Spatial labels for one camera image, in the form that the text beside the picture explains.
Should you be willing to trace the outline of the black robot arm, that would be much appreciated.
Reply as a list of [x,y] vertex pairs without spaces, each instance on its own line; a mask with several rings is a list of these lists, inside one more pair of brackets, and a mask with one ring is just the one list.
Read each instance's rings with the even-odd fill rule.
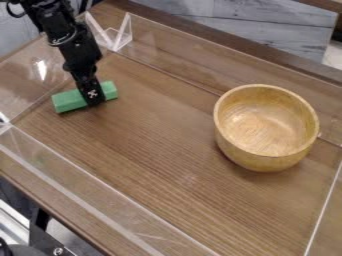
[[51,47],[65,57],[63,69],[71,74],[89,106],[99,105],[105,92],[97,77],[97,63],[103,54],[90,26],[78,21],[70,0],[4,0],[14,18],[28,16]]

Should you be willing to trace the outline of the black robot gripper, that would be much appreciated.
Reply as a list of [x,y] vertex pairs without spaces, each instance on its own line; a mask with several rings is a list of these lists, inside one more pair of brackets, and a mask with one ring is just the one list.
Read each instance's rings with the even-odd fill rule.
[[62,40],[59,50],[65,57],[63,69],[71,73],[78,82],[78,89],[90,107],[106,101],[97,73],[97,62],[102,59],[102,52],[86,23],[69,24],[63,27],[66,39]]

